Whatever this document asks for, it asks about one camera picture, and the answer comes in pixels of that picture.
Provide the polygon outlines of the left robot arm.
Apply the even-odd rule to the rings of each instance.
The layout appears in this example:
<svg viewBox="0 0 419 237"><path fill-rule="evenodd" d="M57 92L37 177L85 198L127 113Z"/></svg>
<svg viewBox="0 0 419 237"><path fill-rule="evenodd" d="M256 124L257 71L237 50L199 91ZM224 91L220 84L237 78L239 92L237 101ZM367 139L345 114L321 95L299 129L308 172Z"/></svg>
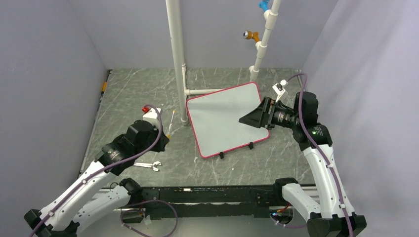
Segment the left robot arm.
<svg viewBox="0 0 419 237"><path fill-rule="evenodd" d="M131 178L123 179L103 197L92 197L133 166L139 156L163 152L168 142L160 117L135 121L126 133L103 146L87 170L56 200L24 215L32 229L30 236L76 237L114 209L138 206L144 200L143 189Z"/></svg>

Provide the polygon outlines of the white marker pen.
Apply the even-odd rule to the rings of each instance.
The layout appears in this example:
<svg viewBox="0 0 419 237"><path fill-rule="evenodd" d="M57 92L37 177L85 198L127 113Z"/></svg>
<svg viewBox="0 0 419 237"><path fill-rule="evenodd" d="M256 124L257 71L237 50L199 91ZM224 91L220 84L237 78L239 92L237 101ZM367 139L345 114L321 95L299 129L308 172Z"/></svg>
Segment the white marker pen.
<svg viewBox="0 0 419 237"><path fill-rule="evenodd" d="M169 123L169 126L168 126L168 132L167 132L167 134L171 132L171 129L172 129L172 126L173 126L175 112L176 112L175 110L172 111L171 119L170 119L170 123Z"/></svg>

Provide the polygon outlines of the pink framed whiteboard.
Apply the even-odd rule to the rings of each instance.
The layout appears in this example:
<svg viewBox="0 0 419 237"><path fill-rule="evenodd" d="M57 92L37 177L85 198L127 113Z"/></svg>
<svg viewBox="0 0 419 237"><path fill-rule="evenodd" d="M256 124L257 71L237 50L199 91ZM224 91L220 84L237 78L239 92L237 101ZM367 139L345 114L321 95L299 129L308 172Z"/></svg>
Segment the pink framed whiteboard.
<svg viewBox="0 0 419 237"><path fill-rule="evenodd" d="M261 102L259 87L248 82L187 99L186 109L202 158L223 157L232 150L266 140L270 132L239 122Z"/></svg>

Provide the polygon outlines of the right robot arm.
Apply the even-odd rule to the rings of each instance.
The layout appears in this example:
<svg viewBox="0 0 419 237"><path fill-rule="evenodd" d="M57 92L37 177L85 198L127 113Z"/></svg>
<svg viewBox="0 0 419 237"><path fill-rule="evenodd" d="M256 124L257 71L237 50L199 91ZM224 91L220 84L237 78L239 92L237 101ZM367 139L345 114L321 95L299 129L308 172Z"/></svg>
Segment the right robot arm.
<svg viewBox="0 0 419 237"><path fill-rule="evenodd" d="M333 142L326 126L318 122L318 100L314 93L298 92L294 106L264 97L239 122L268 130L281 126L293 132L312 171L319 201L308 195L294 178L277 179L272 198L278 205L289 203L306 221L311 237L356 237L367 226L357 215L343 188L335 163Z"/></svg>

